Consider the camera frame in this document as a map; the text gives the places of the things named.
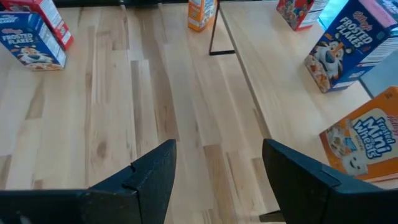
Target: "light wood plank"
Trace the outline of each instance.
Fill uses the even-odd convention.
[[[222,223],[222,220],[216,214],[215,210],[208,209],[201,212],[195,212],[193,214],[193,222],[197,224],[212,224],[212,223]]]
[[[260,198],[259,186],[244,151],[227,152],[229,168],[235,184],[242,215],[259,214],[264,207]]]
[[[100,23],[102,7],[83,7],[79,8],[78,10],[79,10],[79,15],[78,15],[79,29],[86,29],[89,26],[93,26],[95,29],[98,28]]]
[[[110,34],[97,34],[89,133],[89,185],[116,173],[136,157],[132,150],[135,144],[132,92],[131,86],[126,85],[131,82],[127,53],[112,51],[109,39]]]
[[[0,60],[0,102],[2,98],[2,93],[3,90],[6,87],[7,84],[7,78],[9,75],[9,70],[12,67],[14,63],[19,63],[16,58],[12,56],[12,54],[3,46],[3,44],[0,44],[0,55],[2,56]]]
[[[174,224],[173,213],[172,213],[172,209],[170,207],[167,210],[166,218],[164,220],[164,224]]]
[[[71,82],[69,100],[69,135],[70,149],[67,154],[67,173],[65,187],[84,188],[88,187],[88,132],[87,116],[91,112],[91,91],[93,63],[95,59],[95,27],[79,27],[75,35],[75,43],[71,46],[69,57],[79,58],[76,60],[75,72],[68,74]]]
[[[216,200],[216,211],[221,223],[237,223],[223,151],[220,145],[205,146],[204,151]]]
[[[29,104],[29,110],[26,114],[25,119],[37,119],[43,117],[44,107],[44,89],[43,89],[43,78],[40,79],[40,83],[37,85],[35,93]]]
[[[40,162],[35,166],[35,180],[42,180],[43,188],[59,189],[67,186],[67,158],[72,144],[69,128],[73,116],[69,113],[73,99],[70,93],[74,90],[72,74],[76,74],[76,70],[45,74],[42,143],[37,152],[37,160]]]
[[[24,121],[17,136],[16,149],[12,155],[6,189],[27,190],[33,187],[36,155],[42,137],[42,120]]]
[[[93,92],[93,75],[95,74],[95,55],[96,55],[96,38],[95,38],[95,26],[89,25],[87,30],[82,31],[82,33],[86,34],[86,47],[87,47],[87,59],[86,59],[86,67],[84,69],[84,90],[83,94],[84,105],[81,105],[82,108],[85,109],[85,118],[84,118],[84,177],[85,177],[85,186],[89,186],[89,169],[90,169],[90,133],[91,133],[91,101],[92,101],[92,92]]]
[[[134,129],[138,157],[158,145],[154,99],[148,60],[131,62]]]
[[[191,189],[191,203],[195,210],[206,210],[213,206],[212,191],[205,155],[200,142],[198,123],[192,106],[188,76],[194,73],[192,60],[183,44],[165,45],[167,73],[174,99],[177,127],[180,130],[181,153],[186,162],[187,181]]]
[[[11,155],[0,156],[0,189],[4,190],[11,165]]]
[[[267,137],[327,164],[319,133],[369,96],[360,83],[335,93],[319,91],[303,61],[323,34],[320,26],[294,32],[275,10],[276,2],[235,3],[223,2],[221,11],[269,130]]]
[[[108,32],[111,35],[112,50],[129,49],[127,15],[120,7],[104,7],[101,10],[98,33]]]
[[[186,8],[179,4],[161,5],[160,10],[165,29],[165,35],[168,43],[174,45],[187,46],[187,35],[191,30],[187,30],[184,20],[187,17]],[[193,60],[190,57],[191,52],[187,51],[186,59]],[[198,129],[201,136],[201,141],[204,146],[221,143],[221,135],[218,124],[213,112],[213,108],[208,103],[209,99],[203,91],[199,77],[196,73],[197,68],[191,65],[195,72],[188,72],[188,81],[192,91],[192,103],[195,108],[195,115],[198,121]]]
[[[179,139],[170,81],[163,59],[164,27],[160,12],[154,9],[137,11],[141,28],[142,51],[149,60],[154,108],[159,142]]]
[[[61,8],[58,9],[60,15],[64,18],[68,18],[68,28],[72,35],[76,35],[81,9],[79,7]]]
[[[20,64],[10,69],[0,101],[0,156],[12,154],[19,126],[27,116],[41,76],[31,75]]]
[[[244,149],[242,130],[236,122],[237,114],[227,89],[226,81],[223,78],[220,64],[217,58],[208,55],[205,47],[209,44],[209,36],[209,30],[204,30],[201,33],[188,31],[188,45],[193,59],[193,66],[203,91],[209,96],[209,103],[220,130],[223,150]]]
[[[261,191],[262,201],[266,207],[266,211],[264,213],[279,210],[280,208],[278,202],[276,201],[275,195],[267,178],[264,162],[261,158],[252,159],[251,162],[254,169],[254,174],[256,175],[257,183]]]
[[[177,141],[177,149],[181,150],[181,143]],[[175,180],[170,199],[169,212],[173,215],[173,222],[190,223],[192,221],[193,209],[190,199],[192,192],[186,187],[188,183],[187,163],[182,153],[177,153],[177,164],[175,169]]]
[[[33,182],[33,189],[42,190],[43,189],[43,180],[35,180]]]
[[[261,157],[262,134],[259,122],[256,118],[257,108],[251,99],[251,94],[242,75],[242,69],[235,55],[225,55],[217,58],[229,94],[232,97],[237,122],[241,128],[241,134],[245,150],[249,157]]]
[[[142,39],[141,39],[141,29],[140,20],[137,17],[137,12],[135,9],[126,9],[128,35],[129,35],[129,46],[130,50],[127,51],[129,60],[143,60],[144,54],[142,52]]]

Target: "black metal table leg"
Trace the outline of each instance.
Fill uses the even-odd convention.
[[[216,31],[216,25],[217,25],[217,17],[218,17],[218,11],[220,10],[220,0],[217,0],[217,7],[216,7],[216,15],[214,18],[214,23],[213,23],[213,31],[211,32],[211,40],[210,40],[210,48],[209,48],[209,54],[211,56],[214,55],[226,55],[226,54],[235,54],[235,50],[222,50],[222,51],[216,51],[212,52],[211,48],[213,47],[213,39],[214,39],[214,33]]]
[[[260,222],[284,222],[284,216],[280,210],[260,215]]]

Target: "cereal box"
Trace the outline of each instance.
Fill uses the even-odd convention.
[[[188,27],[202,31],[207,23],[214,20],[216,0],[189,0]]]
[[[305,59],[322,92],[344,90],[398,49],[394,0],[348,1]]]
[[[8,11],[39,13],[64,50],[68,50],[73,36],[52,0],[0,0]]]
[[[398,86],[320,134],[329,163],[358,179],[398,173]]]
[[[276,7],[293,30],[311,27],[329,0],[279,0]]]
[[[32,70],[65,66],[67,56],[37,13],[0,12],[0,42]]]

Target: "wooden floor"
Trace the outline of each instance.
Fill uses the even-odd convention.
[[[88,187],[177,139],[166,223],[277,210],[238,60],[208,56],[211,27],[189,30],[187,9],[62,9],[76,40],[62,72],[31,73],[1,46],[0,188]],[[215,49],[232,49],[221,22]]]

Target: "wooden table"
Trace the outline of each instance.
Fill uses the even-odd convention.
[[[220,13],[261,112],[263,136],[328,164],[319,133],[370,97],[360,82],[344,91],[321,93],[303,61],[322,28],[315,24],[294,32],[276,5],[221,2]]]

